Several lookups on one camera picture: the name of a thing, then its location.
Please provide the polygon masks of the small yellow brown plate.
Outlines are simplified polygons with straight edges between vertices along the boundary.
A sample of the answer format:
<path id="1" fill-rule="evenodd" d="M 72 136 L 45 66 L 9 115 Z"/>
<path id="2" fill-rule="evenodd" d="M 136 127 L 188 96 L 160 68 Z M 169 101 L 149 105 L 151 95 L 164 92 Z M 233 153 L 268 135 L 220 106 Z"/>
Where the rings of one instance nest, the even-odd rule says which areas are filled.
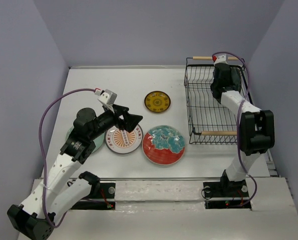
<path id="1" fill-rule="evenodd" d="M 170 108 L 171 98 L 163 91 L 152 91 L 145 96 L 144 105 L 150 112 L 163 113 Z"/>

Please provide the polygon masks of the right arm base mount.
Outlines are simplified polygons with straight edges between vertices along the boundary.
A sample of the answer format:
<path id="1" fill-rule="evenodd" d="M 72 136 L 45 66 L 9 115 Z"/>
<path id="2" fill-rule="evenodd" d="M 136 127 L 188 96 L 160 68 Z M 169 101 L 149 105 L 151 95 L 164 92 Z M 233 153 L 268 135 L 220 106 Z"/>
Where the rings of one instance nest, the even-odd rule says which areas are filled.
<path id="1" fill-rule="evenodd" d="M 205 199 L 205 208 L 211 209 L 251 209 L 246 181 L 234 182 L 233 186 L 222 186 L 219 181 L 203 183 L 201 196 Z"/>

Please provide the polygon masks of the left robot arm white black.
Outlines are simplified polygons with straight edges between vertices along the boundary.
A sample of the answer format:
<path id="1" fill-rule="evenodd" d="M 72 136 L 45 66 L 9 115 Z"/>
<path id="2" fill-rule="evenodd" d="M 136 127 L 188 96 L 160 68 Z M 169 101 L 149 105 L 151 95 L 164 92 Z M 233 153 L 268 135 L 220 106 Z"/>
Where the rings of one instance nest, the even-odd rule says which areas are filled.
<path id="1" fill-rule="evenodd" d="M 78 111 L 73 130 L 44 179 L 25 200 L 7 211 L 16 230 L 31 240 L 46 240 L 75 203 L 99 193 L 100 179 L 88 171 L 81 173 L 68 189 L 62 188 L 95 149 L 95 138 L 112 127 L 129 133 L 136 128 L 143 117 L 128 111 L 116 104 L 99 116 L 89 107 Z"/>

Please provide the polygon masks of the dark teal blossom plate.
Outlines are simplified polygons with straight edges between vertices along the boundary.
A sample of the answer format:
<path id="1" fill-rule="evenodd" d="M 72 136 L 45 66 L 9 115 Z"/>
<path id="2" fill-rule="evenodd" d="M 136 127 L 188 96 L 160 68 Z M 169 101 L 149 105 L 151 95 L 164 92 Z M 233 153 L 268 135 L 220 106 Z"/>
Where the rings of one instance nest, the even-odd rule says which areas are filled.
<path id="1" fill-rule="evenodd" d="M 241 71 L 237 67 L 231 67 L 232 89 L 238 91 L 242 90 Z"/>

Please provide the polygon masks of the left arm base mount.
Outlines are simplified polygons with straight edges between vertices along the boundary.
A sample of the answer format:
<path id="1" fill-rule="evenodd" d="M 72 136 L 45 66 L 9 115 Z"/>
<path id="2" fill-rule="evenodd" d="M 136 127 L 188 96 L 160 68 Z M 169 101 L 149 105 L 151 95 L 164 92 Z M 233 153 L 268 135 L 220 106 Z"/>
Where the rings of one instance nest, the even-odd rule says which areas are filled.
<path id="1" fill-rule="evenodd" d="M 72 210 L 115 210 L 116 184 L 114 182 L 102 182 L 98 190 L 91 190 L 90 194 L 75 203 Z"/>

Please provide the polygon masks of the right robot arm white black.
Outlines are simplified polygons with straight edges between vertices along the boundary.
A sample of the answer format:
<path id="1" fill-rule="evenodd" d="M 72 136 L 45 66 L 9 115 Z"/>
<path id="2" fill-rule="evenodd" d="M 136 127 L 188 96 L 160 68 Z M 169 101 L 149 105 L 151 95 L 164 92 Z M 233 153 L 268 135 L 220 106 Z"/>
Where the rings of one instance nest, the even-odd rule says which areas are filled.
<path id="1" fill-rule="evenodd" d="M 272 111 L 255 107 L 241 95 L 238 69 L 225 61 L 214 64 L 211 92 L 236 117 L 237 156 L 224 170 L 217 188 L 224 196 L 230 196 L 242 187 L 260 155 L 274 146 L 274 116 Z"/>

